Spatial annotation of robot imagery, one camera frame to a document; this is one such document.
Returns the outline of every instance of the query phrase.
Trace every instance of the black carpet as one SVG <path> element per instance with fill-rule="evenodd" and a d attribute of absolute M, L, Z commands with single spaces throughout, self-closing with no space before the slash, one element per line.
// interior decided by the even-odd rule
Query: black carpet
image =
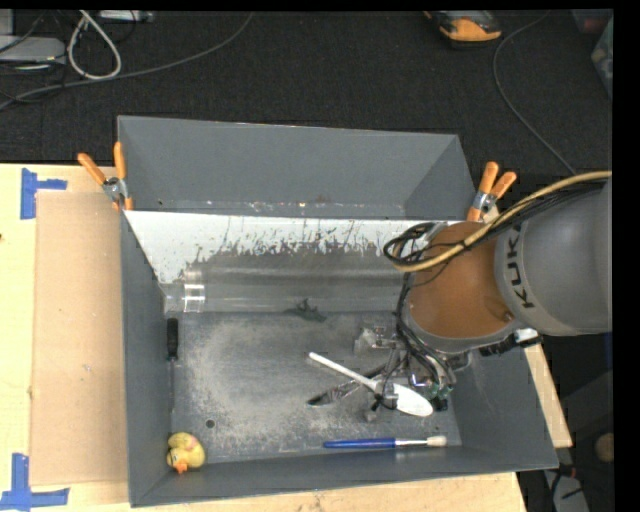
<path fill-rule="evenodd" d="M 507 37 L 544 13 L 494 11 Z M 36 14 L 17 11 L 18 34 Z M 37 33 L 68 39 L 78 14 L 64 14 L 45 16 Z M 106 30 L 114 39 L 128 35 L 119 45 L 126 74 L 214 46 L 246 16 L 160 11 L 133 33 L 123 24 Z M 551 11 L 510 39 L 497 59 L 500 83 L 514 107 L 578 172 L 612 165 L 612 103 L 590 59 L 598 37 L 581 33 L 569 10 Z M 456 133 L 474 177 L 487 160 L 522 179 L 540 175 L 535 186 L 566 176 L 565 166 L 502 99 L 493 74 L 496 46 L 452 49 L 420 11 L 256 13 L 234 41 L 204 58 L 5 109 L 0 161 L 74 162 L 84 151 L 110 164 L 117 116 L 135 114 Z M 90 72 L 111 69 L 111 54 L 93 31 L 76 53 Z M 0 91 L 16 96 L 60 83 L 61 75 L 0 72 Z M 80 76 L 69 69 L 64 79 Z"/>

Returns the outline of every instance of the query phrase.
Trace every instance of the plastic spoon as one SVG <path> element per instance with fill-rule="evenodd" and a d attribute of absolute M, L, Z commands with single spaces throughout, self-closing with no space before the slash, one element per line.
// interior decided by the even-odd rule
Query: plastic spoon
<path fill-rule="evenodd" d="M 330 359 L 316 354 L 315 352 L 309 352 L 309 358 L 331 368 L 332 370 L 342 373 L 347 377 L 357 380 L 364 386 L 367 386 L 374 393 L 376 392 L 376 388 L 378 386 L 377 381 L 368 379 L 367 377 L 351 371 L 338 363 L 334 363 Z M 433 412 L 433 407 L 429 401 L 412 389 L 393 383 L 393 393 L 398 396 L 396 408 L 399 411 L 411 414 L 412 416 L 422 417 L 429 416 Z"/>

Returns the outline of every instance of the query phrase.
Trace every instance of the blue tape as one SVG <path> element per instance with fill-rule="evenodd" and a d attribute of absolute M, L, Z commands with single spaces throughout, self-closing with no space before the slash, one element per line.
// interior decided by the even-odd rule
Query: blue tape
<path fill-rule="evenodd" d="M 67 504 L 69 488 L 51 492 L 31 492 L 29 457 L 21 453 L 11 456 L 11 490 L 0 496 L 0 510 L 29 512 L 32 507 L 55 507 Z"/>
<path fill-rule="evenodd" d="M 33 219 L 36 216 L 36 192 L 41 189 L 66 190 L 65 180 L 48 179 L 38 181 L 38 175 L 29 169 L 22 169 L 22 187 L 20 190 L 20 218 Z"/>

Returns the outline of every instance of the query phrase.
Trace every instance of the yellow rubber duck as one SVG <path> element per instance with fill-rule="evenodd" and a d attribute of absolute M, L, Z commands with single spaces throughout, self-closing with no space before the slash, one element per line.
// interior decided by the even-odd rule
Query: yellow rubber duck
<path fill-rule="evenodd" d="M 187 432 L 177 432 L 169 438 L 167 464 L 182 474 L 188 469 L 199 468 L 206 455 L 200 441 Z"/>

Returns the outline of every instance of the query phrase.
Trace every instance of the gray metal tray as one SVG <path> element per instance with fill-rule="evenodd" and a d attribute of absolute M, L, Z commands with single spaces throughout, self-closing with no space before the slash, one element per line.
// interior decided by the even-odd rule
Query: gray metal tray
<path fill-rule="evenodd" d="M 118 129 L 136 211 L 455 221 L 464 218 L 474 195 L 452 135 L 127 116 Z M 308 398 L 344 378 L 310 363 L 307 352 L 324 352 L 361 371 L 384 362 L 386 354 L 356 357 L 353 341 L 363 315 L 389 315 L 390 308 L 363 311 L 363 302 L 350 310 L 339 295 L 333 301 L 325 293 L 327 310 L 339 307 L 324 322 L 284 314 L 279 303 L 280 312 L 265 313 L 257 303 L 246 312 L 221 312 L 219 300 L 201 312 L 167 309 L 167 288 L 145 255 L 145 237 L 136 236 L 125 215 L 120 227 L 132 505 L 557 465 L 520 351 L 489 358 L 472 353 L 471 364 L 458 372 L 451 407 L 426 419 L 385 411 L 383 421 L 368 423 L 362 411 L 371 396 L 364 390 L 309 408 Z M 354 283 L 367 289 L 366 282 Z M 233 288 L 237 295 L 241 284 Z M 385 297 L 372 304 L 389 304 L 393 286 L 387 282 Z M 274 303 L 277 297 L 277 289 L 263 295 Z M 180 320 L 173 412 L 168 315 Z M 202 441 L 208 460 L 199 470 L 178 475 L 167 466 L 167 439 L 178 430 Z M 329 438 L 436 433 L 446 434 L 450 446 L 340 453 L 321 448 Z"/>

